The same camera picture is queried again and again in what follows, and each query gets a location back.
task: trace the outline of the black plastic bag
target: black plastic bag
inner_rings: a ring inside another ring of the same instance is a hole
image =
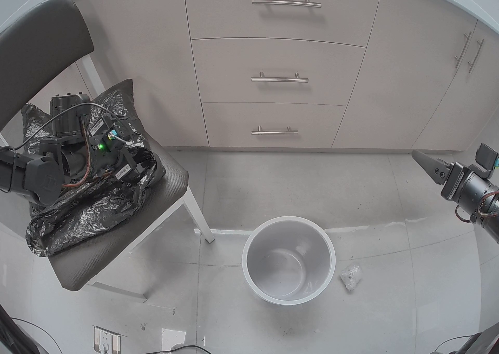
[[[140,136],[129,151],[137,163],[147,165],[134,183],[117,181],[112,176],[91,180],[78,188],[63,189],[59,200],[51,206],[31,206],[31,222],[26,231],[26,241],[34,254],[51,256],[89,237],[109,231],[134,214],[145,202],[150,187],[165,173],[159,159],[149,150],[133,104],[133,83],[127,79],[114,85],[94,103],[101,104],[118,115],[126,115],[134,132]],[[100,118],[103,110],[91,107],[88,117],[89,130]],[[50,116],[32,104],[22,109],[24,136],[28,138]],[[32,139],[25,151],[38,153],[40,138],[52,134],[48,125]]]

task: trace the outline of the trash can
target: trash can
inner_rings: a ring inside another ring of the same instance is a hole
[[[291,306],[317,297],[331,282],[336,255],[329,236],[301,217],[261,224],[246,241],[242,270],[262,299]]]

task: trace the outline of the cabinet door handle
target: cabinet door handle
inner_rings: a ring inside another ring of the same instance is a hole
[[[463,51],[461,52],[461,55],[459,56],[459,58],[457,56],[454,56],[454,58],[458,62],[456,64],[456,68],[458,68],[459,64],[461,64],[461,60],[463,59],[463,55],[465,54],[466,48],[468,47],[468,42],[470,41],[470,38],[471,38],[471,31],[470,31],[470,33],[468,35],[466,35],[466,34],[464,34],[464,35],[465,35],[465,38],[466,38],[465,47],[463,47]]]
[[[278,78],[278,77],[268,77],[265,76],[263,72],[260,71],[260,76],[252,76],[251,82],[302,82],[308,83],[308,78],[300,78],[300,74],[294,73],[294,78]]]
[[[279,0],[252,0],[252,4],[283,4],[286,6],[303,6],[306,8],[321,8],[322,4],[310,0],[304,1],[279,1]]]
[[[291,130],[291,127],[288,126],[288,128],[284,131],[262,131],[261,126],[258,127],[258,131],[251,131],[252,135],[297,135],[298,131],[293,131]]]
[[[478,45],[480,46],[478,48],[478,51],[477,51],[477,55],[475,56],[475,59],[473,60],[473,63],[470,63],[468,61],[468,65],[470,66],[470,70],[468,71],[470,74],[473,72],[473,70],[475,69],[475,65],[477,65],[477,60],[478,60],[478,56],[480,55],[480,52],[482,51],[482,47],[483,47],[483,44],[485,42],[485,39],[482,39],[482,41],[480,42],[479,40],[477,40],[477,43]]]

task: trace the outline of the silver bar handle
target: silver bar handle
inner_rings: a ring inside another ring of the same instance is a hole
[[[280,1],[280,0],[252,0],[252,4],[283,4],[286,6],[302,6],[306,8],[321,8],[322,4],[310,0],[304,1]]]
[[[470,66],[470,70],[468,71],[470,74],[473,72],[473,70],[475,69],[475,65],[477,65],[477,60],[478,60],[478,56],[480,55],[480,52],[482,51],[482,47],[483,47],[483,44],[485,42],[485,39],[482,39],[482,41],[480,42],[479,40],[477,40],[477,43],[478,45],[480,46],[478,48],[478,51],[477,51],[477,55],[475,56],[475,59],[473,60],[473,63],[470,63],[468,61],[468,65]]]
[[[294,78],[267,77],[262,71],[260,76],[252,76],[251,82],[302,82],[308,83],[308,78],[300,78],[300,74],[294,73]]]
[[[291,130],[291,127],[284,131],[262,131],[261,126],[258,127],[258,131],[251,131],[252,135],[297,135],[298,131]]]
[[[454,56],[454,58],[458,62],[456,64],[456,68],[458,68],[459,64],[461,64],[461,60],[463,59],[463,55],[465,54],[466,48],[468,47],[468,42],[470,41],[470,38],[471,38],[471,31],[468,35],[464,34],[464,36],[466,38],[465,47],[463,47],[463,51],[461,52],[461,55],[459,56],[459,58],[457,56]]]

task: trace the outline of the power outlet plate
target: power outlet plate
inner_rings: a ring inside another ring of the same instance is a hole
[[[100,354],[120,354],[121,335],[94,326],[94,350]]]

